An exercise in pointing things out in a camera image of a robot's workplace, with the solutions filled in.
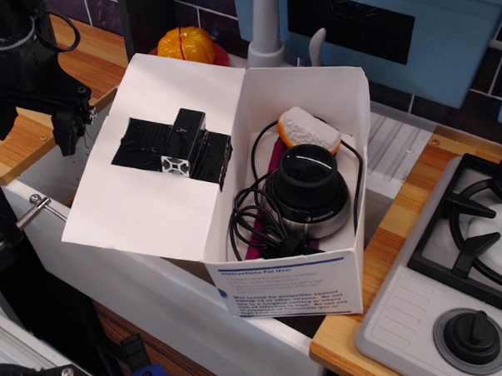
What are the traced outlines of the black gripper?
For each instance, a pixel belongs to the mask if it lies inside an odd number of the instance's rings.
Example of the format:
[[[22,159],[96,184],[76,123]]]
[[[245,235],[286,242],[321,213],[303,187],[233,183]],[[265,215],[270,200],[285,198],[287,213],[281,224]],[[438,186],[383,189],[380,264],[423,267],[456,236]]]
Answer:
[[[73,156],[85,128],[97,117],[91,99],[92,89],[64,72],[53,58],[32,89],[0,86],[0,140],[12,130],[17,109],[27,109],[51,117],[52,133],[61,153]]]

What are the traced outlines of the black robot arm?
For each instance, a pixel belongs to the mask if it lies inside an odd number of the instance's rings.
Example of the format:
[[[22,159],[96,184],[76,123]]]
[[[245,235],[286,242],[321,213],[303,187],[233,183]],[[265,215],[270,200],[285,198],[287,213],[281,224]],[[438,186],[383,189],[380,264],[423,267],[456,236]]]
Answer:
[[[17,109],[32,110],[50,115],[56,143],[71,156],[96,111],[92,89],[58,61],[81,37],[75,31],[73,43],[59,47],[50,19],[55,13],[43,0],[0,0],[0,140],[12,130]]]

